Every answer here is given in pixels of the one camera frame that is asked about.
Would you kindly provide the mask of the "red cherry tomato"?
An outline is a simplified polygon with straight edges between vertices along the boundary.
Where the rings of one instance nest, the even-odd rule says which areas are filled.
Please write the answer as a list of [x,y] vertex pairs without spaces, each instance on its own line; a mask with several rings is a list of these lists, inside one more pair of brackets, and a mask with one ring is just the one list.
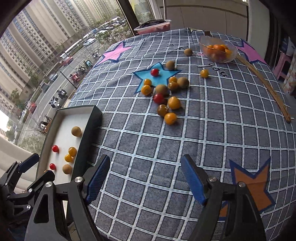
[[55,165],[54,163],[50,163],[50,164],[49,164],[49,168],[50,168],[51,170],[56,170],[56,165]]

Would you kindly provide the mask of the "orange tangerine in bowl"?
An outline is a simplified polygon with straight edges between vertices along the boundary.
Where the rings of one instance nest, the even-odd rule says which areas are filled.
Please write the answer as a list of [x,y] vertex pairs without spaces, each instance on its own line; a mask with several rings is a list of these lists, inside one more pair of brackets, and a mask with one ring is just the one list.
[[225,52],[225,46],[224,45],[213,45],[213,49],[220,51],[220,52]]

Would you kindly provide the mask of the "yellow tomato beside kiwi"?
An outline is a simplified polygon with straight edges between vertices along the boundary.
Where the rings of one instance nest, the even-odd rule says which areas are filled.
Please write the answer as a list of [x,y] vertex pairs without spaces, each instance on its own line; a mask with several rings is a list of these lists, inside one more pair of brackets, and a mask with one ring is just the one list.
[[170,82],[168,84],[168,89],[171,91],[171,92],[175,92],[177,91],[179,88],[179,85],[177,84],[177,82]]

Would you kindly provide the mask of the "kiwi on blue star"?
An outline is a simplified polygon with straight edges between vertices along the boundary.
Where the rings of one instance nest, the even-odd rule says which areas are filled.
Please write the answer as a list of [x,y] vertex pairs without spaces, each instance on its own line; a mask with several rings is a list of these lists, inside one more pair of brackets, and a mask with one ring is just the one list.
[[175,61],[173,60],[167,61],[165,66],[168,70],[172,71],[175,69]]

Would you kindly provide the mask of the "yellow tomato left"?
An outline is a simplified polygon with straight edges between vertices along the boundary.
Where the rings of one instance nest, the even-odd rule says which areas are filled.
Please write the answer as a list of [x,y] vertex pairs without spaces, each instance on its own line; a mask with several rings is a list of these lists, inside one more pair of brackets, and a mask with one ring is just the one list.
[[152,81],[150,79],[144,79],[144,85],[152,86]]

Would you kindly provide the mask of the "clear glass fruit bowl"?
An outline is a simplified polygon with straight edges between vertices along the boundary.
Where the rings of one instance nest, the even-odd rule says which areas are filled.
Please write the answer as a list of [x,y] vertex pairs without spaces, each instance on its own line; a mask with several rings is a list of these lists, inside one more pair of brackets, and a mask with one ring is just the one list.
[[232,43],[209,36],[201,36],[199,46],[202,54],[216,63],[231,62],[238,53],[237,47]]

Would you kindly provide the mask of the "lone yellow tomato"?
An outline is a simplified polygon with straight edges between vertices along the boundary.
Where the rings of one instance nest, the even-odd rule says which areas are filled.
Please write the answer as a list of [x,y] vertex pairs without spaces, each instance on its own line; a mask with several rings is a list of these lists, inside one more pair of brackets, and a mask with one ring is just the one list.
[[203,70],[201,70],[201,71],[200,71],[200,76],[201,76],[202,78],[208,78],[208,77],[209,77],[209,71],[208,71],[208,69],[203,69]]

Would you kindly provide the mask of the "red tomato on blue star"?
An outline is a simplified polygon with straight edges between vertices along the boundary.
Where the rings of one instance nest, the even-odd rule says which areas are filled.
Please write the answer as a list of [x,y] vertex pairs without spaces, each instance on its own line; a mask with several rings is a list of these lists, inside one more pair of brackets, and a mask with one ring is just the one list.
[[158,68],[153,68],[153,69],[150,71],[150,73],[151,73],[151,76],[153,76],[153,77],[157,77],[157,76],[159,76],[159,69],[158,69]]

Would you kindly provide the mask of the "checkered grey tablecloth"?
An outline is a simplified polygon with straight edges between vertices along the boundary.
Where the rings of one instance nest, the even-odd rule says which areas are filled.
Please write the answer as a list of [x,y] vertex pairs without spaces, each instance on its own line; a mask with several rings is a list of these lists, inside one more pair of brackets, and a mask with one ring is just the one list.
[[[114,44],[82,81],[70,106],[103,113],[91,161],[111,168],[89,207],[111,240],[187,240],[202,206],[192,196],[180,159],[188,154],[209,176],[245,182],[254,194],[267,240],[276,240],[295,209],[295,122],[287,123],[263,83],[235,60],[213,63],[199,47],[201,31],[151,33]],[[191,48],[192,56],[184,54]],[[142,81],[175,61],[189,86],[167,125]],[[209,77],[200,71],[208,69]]]

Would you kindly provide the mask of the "brown kiwi fruit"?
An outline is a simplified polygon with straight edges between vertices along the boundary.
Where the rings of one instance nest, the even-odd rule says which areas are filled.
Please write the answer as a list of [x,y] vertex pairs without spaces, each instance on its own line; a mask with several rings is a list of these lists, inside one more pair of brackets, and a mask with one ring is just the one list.
[[74,126],[71,130],[71,133],[75,137],[80,137],[82,135],[81,128],[79,126]]

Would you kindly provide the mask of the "white tray with dark rim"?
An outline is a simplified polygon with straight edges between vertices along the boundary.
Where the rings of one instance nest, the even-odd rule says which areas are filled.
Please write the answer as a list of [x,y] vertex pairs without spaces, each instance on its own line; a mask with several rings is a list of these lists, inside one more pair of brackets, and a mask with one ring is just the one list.
[[[53,170],[56,185],[82,176],[89,161],[90,144],[101,120],[102,112],[95,105],[57,110],[46,134],[36,177],[39,178],[46,170],[50,170],[50,163],[56,165],[56,170]],[[74,126],[81,128],[80,137],[72,135]]]

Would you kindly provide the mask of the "brown kiwi in cluster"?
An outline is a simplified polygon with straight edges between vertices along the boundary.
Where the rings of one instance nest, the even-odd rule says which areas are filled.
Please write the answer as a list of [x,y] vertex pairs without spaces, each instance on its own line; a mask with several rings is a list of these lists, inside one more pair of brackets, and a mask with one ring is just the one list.
[[169,89],[166,85],[164,84],[159,84],[155,87],[155,92],[160,93],[162,95],[168,95],[169,94]]

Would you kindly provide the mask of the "white cabinet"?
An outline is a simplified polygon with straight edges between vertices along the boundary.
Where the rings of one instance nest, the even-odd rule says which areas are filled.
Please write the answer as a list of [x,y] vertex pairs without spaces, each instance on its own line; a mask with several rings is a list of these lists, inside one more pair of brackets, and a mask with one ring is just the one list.
[[247,38],[248,4],[243,1],[166,1],[171,29],[194,28]]

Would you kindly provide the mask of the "long wooden stick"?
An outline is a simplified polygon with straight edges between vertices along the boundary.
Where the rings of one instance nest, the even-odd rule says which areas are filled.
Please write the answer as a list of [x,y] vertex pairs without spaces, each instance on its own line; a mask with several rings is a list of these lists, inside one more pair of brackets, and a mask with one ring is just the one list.
[[279,95],[276,93],[276,91],[273,89],[273,87],[269,84],[267,80],[263,78],[263,76],[260,74],[260,72],[251,64],[249,63],[244,57],[241,55],[237,54],[236,58],[242,62],[253,74],[259,78],[259,80],[263,83],[263,85],[266,87],[266,89],[269,91],[269,93],[272,95],[273,99],[276,101],[278,104],[278,107],[280,108],[285,120],[287,123],[291,123],[292,118],[290,114],[288,113],[287,107],[279,97]]

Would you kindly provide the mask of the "pink container with black item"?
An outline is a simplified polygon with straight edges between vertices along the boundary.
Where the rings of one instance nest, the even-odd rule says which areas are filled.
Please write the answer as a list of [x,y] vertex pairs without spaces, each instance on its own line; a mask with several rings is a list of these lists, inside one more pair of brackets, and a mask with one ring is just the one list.
[[136,31],[139,35],[165,32],[170,30],[170,23],[171,20],[150,20],[136,27],[134,31]]

